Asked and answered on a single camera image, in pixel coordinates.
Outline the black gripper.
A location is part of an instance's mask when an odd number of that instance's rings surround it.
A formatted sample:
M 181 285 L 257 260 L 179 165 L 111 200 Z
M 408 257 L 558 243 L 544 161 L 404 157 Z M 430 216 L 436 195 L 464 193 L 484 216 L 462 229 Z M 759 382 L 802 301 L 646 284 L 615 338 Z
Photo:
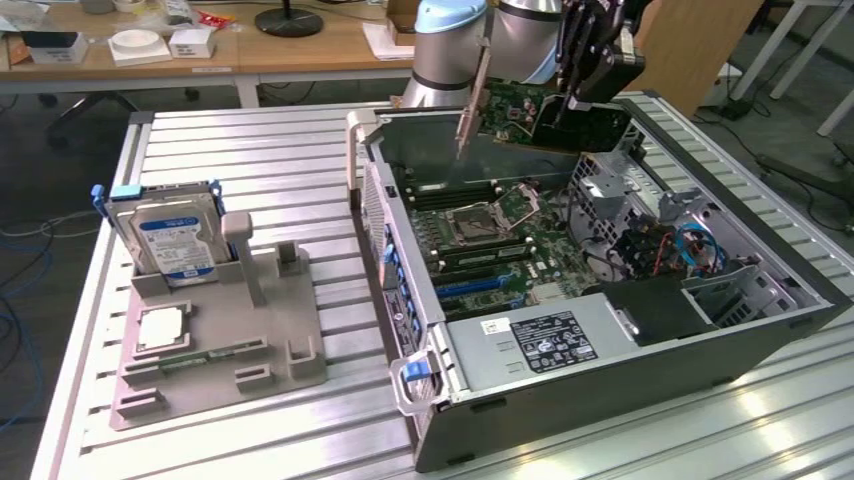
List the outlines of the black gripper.
M 556 85 L 562 111 L 588 110 L 620 91 L 626 55 L 622 1 L 564 1 L 556 41 Z

